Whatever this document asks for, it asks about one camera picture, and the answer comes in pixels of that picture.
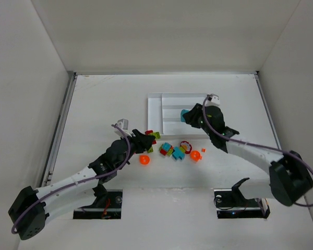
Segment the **green square lego brick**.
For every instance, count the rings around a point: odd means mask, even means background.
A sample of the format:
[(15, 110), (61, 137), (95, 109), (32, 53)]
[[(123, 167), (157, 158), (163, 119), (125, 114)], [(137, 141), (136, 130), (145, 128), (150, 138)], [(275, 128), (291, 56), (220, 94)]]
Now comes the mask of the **green square lego brick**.
[(157, 140), (161, 138), (159, 132), (154, 132), (153, 136), (155, 137), (155, 139), (152, 142), (152, 146), (147, 150), (147, 153), (153, 153), (153, 145), (155, 145), (157, 143)]

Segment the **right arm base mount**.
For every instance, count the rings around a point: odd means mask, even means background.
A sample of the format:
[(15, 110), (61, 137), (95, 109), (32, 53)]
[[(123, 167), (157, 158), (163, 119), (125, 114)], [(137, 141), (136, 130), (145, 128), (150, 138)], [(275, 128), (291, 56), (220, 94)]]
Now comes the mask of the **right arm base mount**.
[(267, 219), (270, 215), (268, 201), (262, 198), (247, 199), (240, 191), (249, 178), (236, 182), (230, 189), (214, 189), (213, 203), (218, 219)]

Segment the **teal square lego brick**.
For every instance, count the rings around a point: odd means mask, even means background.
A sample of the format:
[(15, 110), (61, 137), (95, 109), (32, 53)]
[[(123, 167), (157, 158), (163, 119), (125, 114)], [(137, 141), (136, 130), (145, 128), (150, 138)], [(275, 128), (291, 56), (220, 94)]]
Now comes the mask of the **teal square lego brick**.
[(168, 142), (165, 142), (162, 144), (163, 149), (168, 151), (170, 148), (173, 148), (173, 146), (171, 144), (169, 144)]

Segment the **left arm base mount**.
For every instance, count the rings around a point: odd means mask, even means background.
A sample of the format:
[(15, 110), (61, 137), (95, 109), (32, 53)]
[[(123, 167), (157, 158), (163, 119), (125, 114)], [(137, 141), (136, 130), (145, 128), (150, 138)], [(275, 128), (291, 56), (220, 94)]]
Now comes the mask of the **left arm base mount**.
[(75, 220), (115, 220), (122, 217), (123, 190), (99, 189), (99, 196), (85, 207), (74, 210)]

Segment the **red arch lego brick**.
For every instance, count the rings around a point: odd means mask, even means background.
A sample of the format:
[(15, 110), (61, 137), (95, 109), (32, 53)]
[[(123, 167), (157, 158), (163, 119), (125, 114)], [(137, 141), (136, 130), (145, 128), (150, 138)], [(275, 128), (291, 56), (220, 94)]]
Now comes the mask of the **red arch lego brick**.
[(154, 135), (153, 130), (147, 130), (145, 131), (145, 135)]

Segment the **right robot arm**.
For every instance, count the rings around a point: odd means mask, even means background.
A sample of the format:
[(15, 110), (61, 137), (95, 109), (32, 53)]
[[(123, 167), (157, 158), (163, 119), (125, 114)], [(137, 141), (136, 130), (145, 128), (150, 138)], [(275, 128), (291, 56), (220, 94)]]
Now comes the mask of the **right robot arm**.
[(250, 199), (273, 198), (290, 207), (313, 188), (313, 173), (297, 152), (246, 142), (237, 130), (226, 126), (218, 106), (196, 104), (191, 110), (183, 110), (180, 117), (185, 124), (203, 130), (217, 149), (242, 158), (268, 175), (262, 180), (242, 178), (224, 190), (222, 197), (230, 196), (239, 205)]

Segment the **teal rounded lego brick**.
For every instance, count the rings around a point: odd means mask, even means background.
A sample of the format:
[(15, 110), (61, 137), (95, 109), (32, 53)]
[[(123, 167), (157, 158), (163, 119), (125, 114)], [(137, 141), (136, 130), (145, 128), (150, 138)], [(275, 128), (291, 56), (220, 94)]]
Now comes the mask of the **teal rounded lego brick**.
[(180, 121), (181, 122), (185, 122), (185, 118), (184, 118), (184, 114), (188, 113), (189, 110), (187, 109), (182, 109), (181, 112), (180, 112)]

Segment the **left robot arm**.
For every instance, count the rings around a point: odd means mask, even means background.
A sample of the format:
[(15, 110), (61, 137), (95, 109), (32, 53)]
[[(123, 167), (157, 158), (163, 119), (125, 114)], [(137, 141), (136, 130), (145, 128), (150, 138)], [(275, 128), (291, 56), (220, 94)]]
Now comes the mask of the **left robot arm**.
[(48, 186), (36, 189), (27, 186), (19, 192), (8, 210), (12, 234), (19, 235), (22, 241), (28, 240), (56, 217), (92, 205), (105, 195), (103, 185), (115, 178), (133, 155), (148, 151), (155, 141), (154, 135), (145, 135), (137, 129), (129, 133), (117, 124), (113, 128), (119, 139), (82, 170)]

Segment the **red slope lego brick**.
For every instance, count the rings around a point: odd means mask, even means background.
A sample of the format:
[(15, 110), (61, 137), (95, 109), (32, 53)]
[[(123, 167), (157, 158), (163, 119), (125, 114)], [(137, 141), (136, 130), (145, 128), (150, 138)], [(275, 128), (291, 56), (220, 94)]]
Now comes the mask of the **red slope lego brick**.
[(163, 151), (160, 152), (163, 156), (167, 155), (167, 151), (163, 149)]

